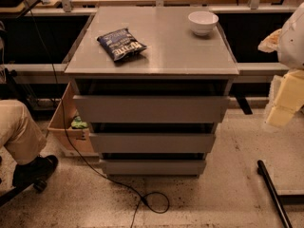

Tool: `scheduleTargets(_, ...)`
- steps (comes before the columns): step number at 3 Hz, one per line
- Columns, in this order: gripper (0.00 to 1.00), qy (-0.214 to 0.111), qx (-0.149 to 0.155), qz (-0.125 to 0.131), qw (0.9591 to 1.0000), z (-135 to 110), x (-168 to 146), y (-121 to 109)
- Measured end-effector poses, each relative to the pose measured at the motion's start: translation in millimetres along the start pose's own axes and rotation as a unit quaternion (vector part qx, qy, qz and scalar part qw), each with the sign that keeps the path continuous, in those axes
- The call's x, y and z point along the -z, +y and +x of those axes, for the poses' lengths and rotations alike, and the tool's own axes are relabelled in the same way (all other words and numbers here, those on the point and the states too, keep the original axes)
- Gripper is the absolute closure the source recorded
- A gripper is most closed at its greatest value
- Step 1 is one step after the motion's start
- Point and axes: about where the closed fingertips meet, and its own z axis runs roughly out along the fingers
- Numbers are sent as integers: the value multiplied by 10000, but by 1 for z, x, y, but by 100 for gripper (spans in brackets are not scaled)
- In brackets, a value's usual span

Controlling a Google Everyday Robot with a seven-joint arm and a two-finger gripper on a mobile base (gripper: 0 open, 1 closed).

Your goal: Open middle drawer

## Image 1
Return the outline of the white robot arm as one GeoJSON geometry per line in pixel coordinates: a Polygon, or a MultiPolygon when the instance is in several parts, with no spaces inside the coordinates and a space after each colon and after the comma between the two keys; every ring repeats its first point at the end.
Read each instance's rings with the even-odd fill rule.
{"type": "Polygon", "coordinates": [[[278,61],[289,69],[284,76],[272,80],[265,109],[265,124],[281,128],[304,105],[304,3],[257,48],[268,53],[276,51],[278,61]]]}

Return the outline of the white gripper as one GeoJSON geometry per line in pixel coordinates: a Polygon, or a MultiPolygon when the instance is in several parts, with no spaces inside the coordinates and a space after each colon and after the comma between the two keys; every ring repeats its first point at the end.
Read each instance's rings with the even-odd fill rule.
{"type": "MultiPolygon", "coordinates": [[[[278,50],[281,29],[277,29],[262,40],[257,49],[271,53],[278,50]]],[[[266,124],[274,127],[286,125],[304,105],[304,71],[293,69],[283,76],[275,75],[269,94],[271,110],[266,124]]]]}

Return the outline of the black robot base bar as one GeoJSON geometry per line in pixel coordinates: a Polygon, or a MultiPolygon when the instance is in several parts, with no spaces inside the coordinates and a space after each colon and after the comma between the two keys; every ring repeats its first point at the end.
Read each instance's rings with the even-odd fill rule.
{"type": "Polygon", "coordinates": [[[285,211],[284,206],[304,204],[304,195],[303,194],[279,195],[269,175],[266,165],[262,160],[257,161],[257,173],[263,178],[264,183],[266,184],[266,187],[272,198],[273,204],[280,217],[283,227],[293,228],[293,225],[290,222],[290,219],[285,211]]]}

